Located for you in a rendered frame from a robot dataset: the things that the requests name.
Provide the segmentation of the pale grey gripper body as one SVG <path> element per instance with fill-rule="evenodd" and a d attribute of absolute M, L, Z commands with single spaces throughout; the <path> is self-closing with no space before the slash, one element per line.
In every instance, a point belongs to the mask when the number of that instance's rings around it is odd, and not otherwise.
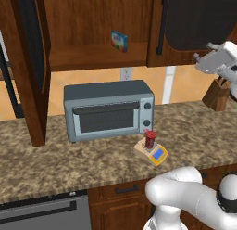
<path fill-rule="evenodd" d="M 203 73 L 224 72 L 237 64 L 237 45 L 218 45 L 218 51 L 212 50 L 196 61 L 195 68 Z"/>

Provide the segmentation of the white wall socket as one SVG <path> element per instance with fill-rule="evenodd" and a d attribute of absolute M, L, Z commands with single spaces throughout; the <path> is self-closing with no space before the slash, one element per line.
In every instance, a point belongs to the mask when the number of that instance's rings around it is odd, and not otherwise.
<path fill-rule="evenodd" d="M 130 81 L 132 79 L 132 67 L 121 68 L 120 79 L 122 81 Z"/>

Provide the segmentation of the black framed appliance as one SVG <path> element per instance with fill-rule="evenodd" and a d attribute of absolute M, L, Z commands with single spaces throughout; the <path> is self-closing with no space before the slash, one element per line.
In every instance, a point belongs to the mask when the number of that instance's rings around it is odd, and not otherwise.
<path fill-rule="evenodd" d="M 14 110 L 15 117 L 19 119 L 19 118 L 24 117 L 23 109 L 20 103 L 17 101 L 13 84 L 11 82 L 8 66 L 9 66 L 9 58 L 6 52 L 4 38 L 3 38 L 2 32 L 0 31 L 0 70 L 2 71 L 2 74 L 3 74 L 3 78 L 6 84 L 6 89 L 11 101 L 12 108 Z"/>

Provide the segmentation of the wooden base cupboard door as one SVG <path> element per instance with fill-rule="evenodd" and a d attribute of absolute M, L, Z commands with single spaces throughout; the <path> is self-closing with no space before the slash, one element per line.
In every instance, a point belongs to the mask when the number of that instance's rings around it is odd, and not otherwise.
<path fill-rule="evenodd" d="M 90 206 L 92 230 L 143 230 L 151 205 L 145 202 L 103 203 Z"/>

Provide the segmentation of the grey toaster oven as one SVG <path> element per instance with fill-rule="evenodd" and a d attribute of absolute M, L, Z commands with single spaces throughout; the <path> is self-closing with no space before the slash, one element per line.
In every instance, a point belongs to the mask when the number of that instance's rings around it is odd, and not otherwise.
<path fill-rule="evenodd" d="M 64 87 L 69 142 L 153 129 L 155 95 L 144 80 Z"/>

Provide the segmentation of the closed wooden cabinet door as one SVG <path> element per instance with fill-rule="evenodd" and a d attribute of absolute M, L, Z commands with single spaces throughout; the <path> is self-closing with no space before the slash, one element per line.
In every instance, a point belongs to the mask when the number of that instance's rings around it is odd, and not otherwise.
<path fill-rule="evenodd" d="M 147 51 L 149 67 L 189 65 L 193 54 L 207 54 L 208 43 L 237 44 L 237 0 L 168 0 L 162 55 L 156 54 L 162 15 L 161 0 L 153 0 Z"/>

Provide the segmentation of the wooden wall cabinet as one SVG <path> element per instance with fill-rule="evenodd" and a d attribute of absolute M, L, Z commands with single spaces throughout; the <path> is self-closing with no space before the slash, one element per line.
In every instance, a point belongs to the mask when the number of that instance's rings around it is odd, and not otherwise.
<path fill-rule="evenodd" d="M 153 0 L 44 0 L 52 71 L 143 66 Z M 111 32 L 128 36 L 128 51 Z"/>

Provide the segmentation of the dark red jar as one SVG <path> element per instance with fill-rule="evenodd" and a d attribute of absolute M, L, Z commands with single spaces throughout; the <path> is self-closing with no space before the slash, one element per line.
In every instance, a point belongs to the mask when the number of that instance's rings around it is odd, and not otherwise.
<path fill-rule="evenodd" d="M 145 129 L 145 147 L 151 149 L 154 146 L 156 132 L 153 130 Z"/>

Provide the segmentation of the blue green yogurt carton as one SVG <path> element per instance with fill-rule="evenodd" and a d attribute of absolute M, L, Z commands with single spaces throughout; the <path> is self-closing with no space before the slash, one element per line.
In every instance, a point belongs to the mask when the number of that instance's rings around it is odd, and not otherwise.
<path fill-rule="evenodd" d="M 117 31 L 111 32 L 111 45 L 121 52 L 128 51 L 128 36 Z"/>

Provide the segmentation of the grey dishwasher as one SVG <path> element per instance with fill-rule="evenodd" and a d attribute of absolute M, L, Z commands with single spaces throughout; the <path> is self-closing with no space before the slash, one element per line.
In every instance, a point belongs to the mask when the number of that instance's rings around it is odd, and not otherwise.
<path fill-rule="evenodd" d="M 0 230 L 92 230 L 87 191 L 0 204 Z"/>

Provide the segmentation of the yellow digital scale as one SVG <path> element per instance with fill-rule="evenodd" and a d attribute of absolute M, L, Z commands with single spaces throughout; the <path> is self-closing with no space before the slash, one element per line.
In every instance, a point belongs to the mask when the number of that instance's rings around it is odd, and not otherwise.
<path fill-rule="evenodd" d="M 153 166 L 160 165 L 168 156 L 167 150 L 158 143 L 154 143 L 152 148 L 145 146 L 145 139 L 140 140 L 134 147 L 133 152 L 141 159 Z"/>

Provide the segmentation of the open wooden cabinet door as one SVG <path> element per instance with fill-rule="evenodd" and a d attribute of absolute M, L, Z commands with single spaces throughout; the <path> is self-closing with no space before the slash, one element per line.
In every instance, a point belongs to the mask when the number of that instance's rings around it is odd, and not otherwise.
<path fill-rule="evenodd" d="M 51 42 L 44 0 L 10 0 L 19 38 L 19 97 L 35 147 L 45 145 Z"/>

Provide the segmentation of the wooden drawer front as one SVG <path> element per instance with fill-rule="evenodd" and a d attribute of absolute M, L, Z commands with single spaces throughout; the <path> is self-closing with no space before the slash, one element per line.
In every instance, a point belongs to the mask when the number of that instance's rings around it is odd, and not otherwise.
<path fill-rule="evenodd" d="M 146 183 L 147 183 L 147 179 L 144 179 L 144 180 L 137 180 L 137 181 L 127 182 L 127 183 L 122 183 L 122 184 L 107 185 L 107 186 L 91 188 L 87 191 L 89 203 L 90 204 L 99 203 L 99 202 L 107 201 L 110 199 L 126 198 L 129 196 L 142 195 L 144 194 L 144 188 L 145 188 Z M 134 185 L 139 186 L 139 189 L 137 191 L 123 193 L 123 194 L 115 193 L 115 187 L 123 189 L 123 188 L 133 187 Z"/>
<path fill-rule="evenodd" d="M 213 189 L 217 189 L 220 180 L 227 173 L 233 172 L 233 171 L 237 171 L 237 163 L 225 165 L 225 166 L 203 169 L 200 171 L 200 173 L 202 175 L 204 185 L 206 185 L 210 188 L 213 188 Z"/>

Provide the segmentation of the wooden knife block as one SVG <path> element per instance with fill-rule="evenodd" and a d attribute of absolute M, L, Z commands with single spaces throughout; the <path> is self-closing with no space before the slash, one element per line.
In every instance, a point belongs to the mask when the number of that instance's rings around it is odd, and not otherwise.
<path fill-rule="evenodd" d="M 207 89 L 202 101 L 214 111 L 224 111 L 230 95 L 230 83 L 219 76 Z"/>

